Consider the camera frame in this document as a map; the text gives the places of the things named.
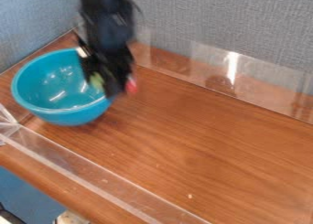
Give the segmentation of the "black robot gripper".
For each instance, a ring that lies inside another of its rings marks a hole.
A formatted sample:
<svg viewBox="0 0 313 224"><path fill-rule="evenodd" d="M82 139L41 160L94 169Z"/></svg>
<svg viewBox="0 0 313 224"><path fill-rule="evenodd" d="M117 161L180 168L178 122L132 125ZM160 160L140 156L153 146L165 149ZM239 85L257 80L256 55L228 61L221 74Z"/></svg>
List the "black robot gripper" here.
<svg viewBox="0 0 313 224"><path fill-rule="evenodd" d="M126 91L133 74L134 56L129 43L136 36L136 8L133 0L79 0L86 26L86 39L78 38L78 57L89 83L106 82L110 98ZM101 68L105 66L105 80Z"/></svg>

